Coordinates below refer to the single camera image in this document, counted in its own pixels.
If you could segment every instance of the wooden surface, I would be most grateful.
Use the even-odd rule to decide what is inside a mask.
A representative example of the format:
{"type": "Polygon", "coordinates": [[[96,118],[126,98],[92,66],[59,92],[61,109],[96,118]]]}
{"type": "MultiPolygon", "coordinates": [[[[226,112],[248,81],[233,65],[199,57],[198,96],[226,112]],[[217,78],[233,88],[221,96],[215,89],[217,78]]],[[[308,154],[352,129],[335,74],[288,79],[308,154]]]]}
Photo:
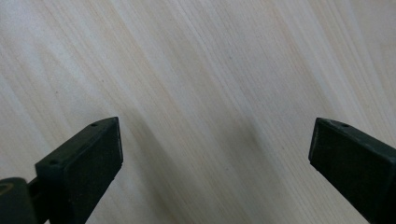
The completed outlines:
{"type": "Polygon", "coordinates": [[[118,116],[89,223],[366,223],[307,156],[316,117],[396,146],[395,24],[394,0],[0,1],[0,178],[118,116]]]}

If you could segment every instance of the light wood grain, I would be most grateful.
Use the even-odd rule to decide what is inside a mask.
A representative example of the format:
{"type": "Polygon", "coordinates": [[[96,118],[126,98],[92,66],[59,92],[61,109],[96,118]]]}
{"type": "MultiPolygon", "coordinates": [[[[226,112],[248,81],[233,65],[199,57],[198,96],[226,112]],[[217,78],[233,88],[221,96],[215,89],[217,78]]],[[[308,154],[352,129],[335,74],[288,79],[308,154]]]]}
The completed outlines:
{"type": "Polygon", "coordinates": [[[395,24],[392,0],[1,1],[0,178],[119,116],[89,223],[365,223],[307,155],[316,117],[396,146],[395,24]]]}

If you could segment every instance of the wood grain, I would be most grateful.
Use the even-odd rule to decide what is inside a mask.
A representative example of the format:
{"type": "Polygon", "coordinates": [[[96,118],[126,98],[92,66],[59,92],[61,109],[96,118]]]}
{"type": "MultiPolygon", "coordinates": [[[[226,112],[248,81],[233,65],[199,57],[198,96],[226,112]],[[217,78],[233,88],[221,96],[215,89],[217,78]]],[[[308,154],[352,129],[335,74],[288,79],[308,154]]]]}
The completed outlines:
{"type": "Polygon", "coordinates": [[[307,155],[316,117],[396,146],[394,24],[393,0],[1,1],[0,178],[119,116],[89,223],[365,223],[307,155]]]}

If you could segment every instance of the black plastic part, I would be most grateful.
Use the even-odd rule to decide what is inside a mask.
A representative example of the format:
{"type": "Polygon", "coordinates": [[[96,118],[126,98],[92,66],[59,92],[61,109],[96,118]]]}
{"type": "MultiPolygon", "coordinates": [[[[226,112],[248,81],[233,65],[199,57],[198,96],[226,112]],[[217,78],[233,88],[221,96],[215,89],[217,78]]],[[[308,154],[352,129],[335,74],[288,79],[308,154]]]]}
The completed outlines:
{"type": "Polygon", "coordinates": [[[394,148],[345,123],[317,119],[309,160],[370,223],[396,223],[394,148]]]}
{"type": "Polygon", "coordinates": [[[121,165],[118,118],[87,126],[38,162],[50,223],[85,223],[121,165]]]}
{"type": "Polygon", "coordinates": [[[37,223],[44,223],[49,219],[49,202],[46,198],[46,193],[37,178],[33,179],[28,187],[37,223]]]}
{"type": "Polygon", "coordinates": [[[38,224],[24,179],[12,177],[0,181],[0,223],[38,224]]]}

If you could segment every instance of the screw hole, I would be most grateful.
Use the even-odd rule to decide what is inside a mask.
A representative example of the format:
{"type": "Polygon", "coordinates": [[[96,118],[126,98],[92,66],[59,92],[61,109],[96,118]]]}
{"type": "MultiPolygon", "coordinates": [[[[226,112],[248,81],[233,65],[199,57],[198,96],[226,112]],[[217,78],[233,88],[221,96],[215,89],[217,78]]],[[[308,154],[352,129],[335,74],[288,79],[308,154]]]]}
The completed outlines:
{"type": "Polygon", "coordinates": [[[52,161],[49,162],[49,164],[50,164],[50,165],[57,165],[57,164],[59,164],[59,161],[57,161],[57,160],[52,160],[52,161]]]}

